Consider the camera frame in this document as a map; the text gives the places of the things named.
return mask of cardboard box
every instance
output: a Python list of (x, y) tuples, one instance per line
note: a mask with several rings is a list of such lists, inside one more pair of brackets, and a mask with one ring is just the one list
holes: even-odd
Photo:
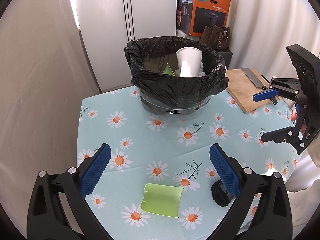
[(231, 0), (177, 0), (177, 29), (201, 36), (204, 27), (225, 26)]

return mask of human hand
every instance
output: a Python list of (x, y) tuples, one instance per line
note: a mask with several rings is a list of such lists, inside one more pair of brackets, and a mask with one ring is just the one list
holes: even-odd
[[(291, 121), (297, 121), (297, 119), (298, 119), (298, 113), (297, 113), (296, 109), (293, 110), (290, 119), (291, 119)], [(303, 124), (302, 124), (302, 126), (301, 126), (301, 129), (300, 129), (301, 133), (304, 134), (305, 131), (306, 131), (306, 129), (307, 129), (306, 122), (303, 122)]]

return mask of cabinet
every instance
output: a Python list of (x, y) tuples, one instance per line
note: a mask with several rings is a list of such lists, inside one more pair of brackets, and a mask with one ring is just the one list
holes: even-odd
[(129, 84), (129, 40), (174, 36), (176, 0), (76, 0), (84, 45), (102, 91)]

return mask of light blue tablecloth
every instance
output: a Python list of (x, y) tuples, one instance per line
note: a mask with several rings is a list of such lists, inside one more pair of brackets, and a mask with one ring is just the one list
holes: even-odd
[[(257, 174), (279, 171), (287, 180), (300, 157), (287, 143), (259, 139), (263, 131), (291, 126), (290, 115), (283, 101), (243, 114), (226, 91), (188, 116), (146, 111), (134, 87), (86, 98), (79, 120), (78, 165), (102, 143), (110, 145), (113, 155), (85, 199), (115, 240), (206, 239), (230, 208), (212, 199), (211, 185), (219, 176), (209, 159), (210, 146), (219, 143), (228, 156)], [(179, 218), (141, 211), (147, 183), (184, 187)], [(258, 201), (259, 196), (244, 224)]]

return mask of table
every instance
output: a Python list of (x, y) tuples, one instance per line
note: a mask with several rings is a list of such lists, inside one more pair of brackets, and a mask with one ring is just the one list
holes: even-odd
[[(260, 136), (291, 126), (284, 101), (243, 114), (223, 91), (191, 115), (156, 116), (146, 111), (134, 87), (82, 102), (78, 165), (102, 143), (110, 145), (111, 160), (86, 201), (115, 240), (206, 239), (230, 208), (212, 199), (211, 185), (219, 179), (209, 149), (219, 143), (228, 156), (257, 174), (279, 171), (287, 180), (300, 159), (287, 143), (263, 143)], [(140, 203), (147, 183), (183, 187), (179, 218), (143, 212)], [(256, 196), (244, 225), (257, 208)]]

